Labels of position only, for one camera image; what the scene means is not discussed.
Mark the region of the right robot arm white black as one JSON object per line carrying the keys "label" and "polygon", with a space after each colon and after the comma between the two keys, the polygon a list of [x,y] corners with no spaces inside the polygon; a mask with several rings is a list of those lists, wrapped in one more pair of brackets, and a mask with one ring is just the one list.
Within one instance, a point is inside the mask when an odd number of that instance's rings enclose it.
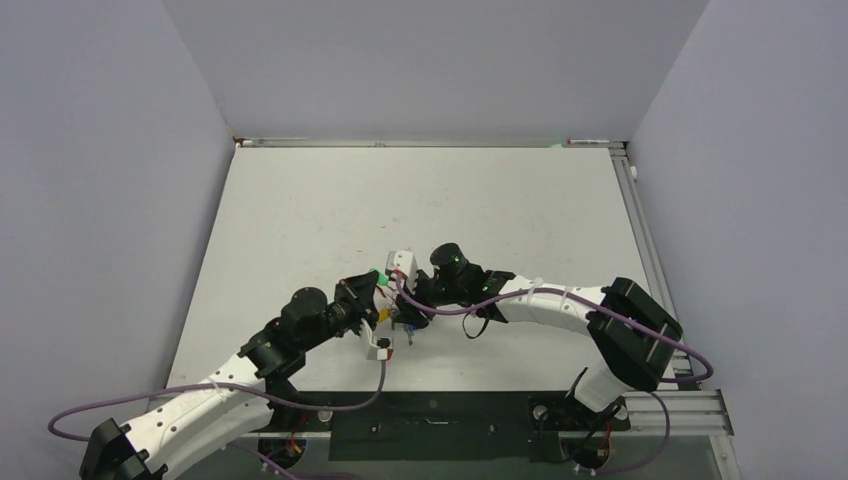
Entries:
{"label": "right robot arm white black", "polygon": [[661,383],[683,329],[635,281],[617,277],[606,286],[569,287],[540,277],[485,270],[447,243],[430,257],[433,272],[411,251],[389,253],[385,273],[398,290],[398,308],[422,327],[437,316],[475,316],[484,323],[535,323],[590,338],[600,359],[578,376],[565,401],[579,428],[599,421],[629,391],[652,392]]}

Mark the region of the metal key holder red handle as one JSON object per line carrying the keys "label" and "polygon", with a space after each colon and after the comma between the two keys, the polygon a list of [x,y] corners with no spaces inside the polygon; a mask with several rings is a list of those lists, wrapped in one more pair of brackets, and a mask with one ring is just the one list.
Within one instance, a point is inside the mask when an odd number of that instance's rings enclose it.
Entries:
{"label": "metal key holder red handle", "polygon": [[392,339],[396,347],[410,347],[414,344],[414,332],[401,316],[399,308],[391,296],[376,297],[378,321],[376,332],[381,337]]}

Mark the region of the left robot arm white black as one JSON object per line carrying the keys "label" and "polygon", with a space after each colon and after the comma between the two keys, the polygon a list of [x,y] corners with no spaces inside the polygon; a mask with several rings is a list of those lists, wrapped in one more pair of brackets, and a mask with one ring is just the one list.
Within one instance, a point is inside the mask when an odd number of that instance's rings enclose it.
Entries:
{"label": "left robot arm white black", "polygon": [[91,433],[79,468],[82,479],[175,479],[214,451],[266,426],[289,428],[309,405],[268,392],[306,364],[307,353],[348,332],[372,340],[379,317],[379,273],[340,280],[332,297],[297,290],[280,313],[198,384],[166,403]]}

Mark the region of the green key tag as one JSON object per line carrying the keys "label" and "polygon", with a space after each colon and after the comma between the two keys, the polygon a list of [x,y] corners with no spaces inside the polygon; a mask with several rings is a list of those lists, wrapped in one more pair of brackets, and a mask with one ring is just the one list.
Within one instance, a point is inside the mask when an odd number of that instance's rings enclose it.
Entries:
{"label": "green key tag", "polygon": [[382,271],[380,271],[376,268],[370,269],[369,272],[373,272],[377,275],[377,283],[379,285],[385,286],[385,285],[388,284],[388,277],[386,276],[386,274],[384,272],[382,272]]}

